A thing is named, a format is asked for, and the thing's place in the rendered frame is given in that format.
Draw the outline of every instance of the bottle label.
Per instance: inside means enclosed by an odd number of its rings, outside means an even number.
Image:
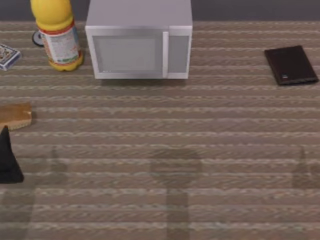
[[[46,54],[52,63],[65,66],[73,64],[81,57],[79,37],[75,21],[59,31],[46,31],[39,28]]]

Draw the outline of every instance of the plastic bottle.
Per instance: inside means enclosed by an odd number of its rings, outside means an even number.
[[[84,61],[70,0],[31,0],[49,64],[74,71]]]

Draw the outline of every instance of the playing card box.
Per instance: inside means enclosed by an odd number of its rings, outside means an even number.
[[[7,71],[21,58],[21,52],[0,44],[0,70]]]

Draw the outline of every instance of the gray wall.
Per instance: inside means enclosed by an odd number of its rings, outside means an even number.
[[[71,1],[76,20],[86,20],[90,0]],[[195,21],[320,20],[319,0],[192,0],[192,8]],[[0,0],[0,10],[0,21],[34,20],[30,0]]]

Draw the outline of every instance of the black leather wallet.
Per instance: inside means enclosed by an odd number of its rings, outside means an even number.
[[[279,86],[315,84],[319,79],[302,46],[264,51]]]
[[[19,184],[25,180],[24,174],[12,151],[8,127],[0,134],[0,184]]]

